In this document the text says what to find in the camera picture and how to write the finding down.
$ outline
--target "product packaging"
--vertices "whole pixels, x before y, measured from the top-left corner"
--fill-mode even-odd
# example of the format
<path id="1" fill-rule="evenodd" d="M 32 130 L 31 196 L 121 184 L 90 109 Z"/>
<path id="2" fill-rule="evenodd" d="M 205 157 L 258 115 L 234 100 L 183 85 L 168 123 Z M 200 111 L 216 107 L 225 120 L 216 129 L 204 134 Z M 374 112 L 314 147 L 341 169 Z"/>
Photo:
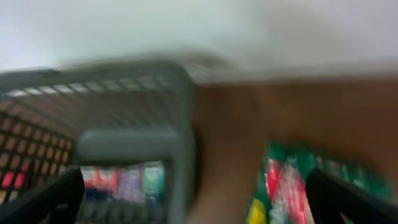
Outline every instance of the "product packaging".
<path id="1" fill-rule="evenodd" d="M 314 223 L 305 194 L 305 181 L 314 168 L 381 199 L 390 200 L 393 196 L 392 182 L 377 172 L 346 161 L 325 159 L 303 144 L 285 146 L 272 142 L 257 176 L 257 190 L 250 202 L 246 223 Z"/>

